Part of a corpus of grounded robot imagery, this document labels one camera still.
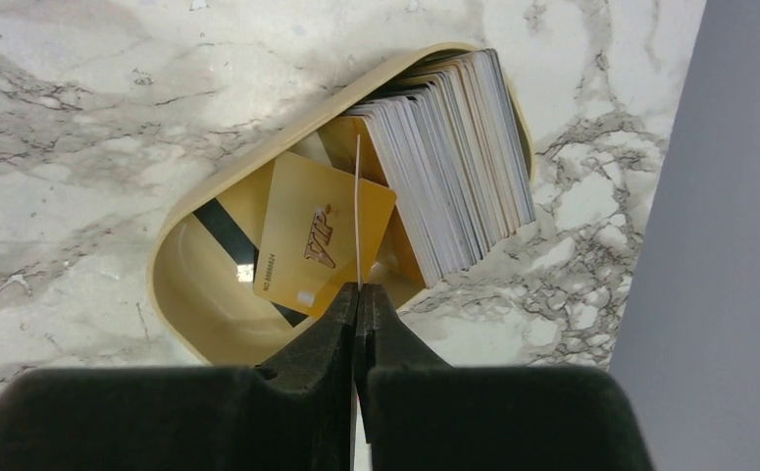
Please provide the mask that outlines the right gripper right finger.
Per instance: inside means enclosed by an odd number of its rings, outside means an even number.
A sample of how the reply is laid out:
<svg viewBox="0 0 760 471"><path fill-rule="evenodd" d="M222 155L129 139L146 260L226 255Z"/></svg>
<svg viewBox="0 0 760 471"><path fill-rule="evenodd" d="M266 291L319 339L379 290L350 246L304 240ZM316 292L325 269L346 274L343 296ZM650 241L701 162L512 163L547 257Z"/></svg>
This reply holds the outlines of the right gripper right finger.
<svg viewBox="0 0 760 471"><path fill-rule="evenodd" d="M587 366L454 367L364 285L356 385L376 470L649 470L633 408Z"/></svg>

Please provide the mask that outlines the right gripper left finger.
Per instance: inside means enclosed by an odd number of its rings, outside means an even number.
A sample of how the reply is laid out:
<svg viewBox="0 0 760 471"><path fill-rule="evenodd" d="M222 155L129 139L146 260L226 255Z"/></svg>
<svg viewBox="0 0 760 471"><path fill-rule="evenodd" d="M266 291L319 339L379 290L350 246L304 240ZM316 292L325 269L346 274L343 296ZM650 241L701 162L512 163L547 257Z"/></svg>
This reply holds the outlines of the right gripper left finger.
<svg viewBox="0 0 760 471"><path fill-rule="evenodd" d="M40 368L0 394L0 470L349 470L359 290L254 366Z"/></svg>

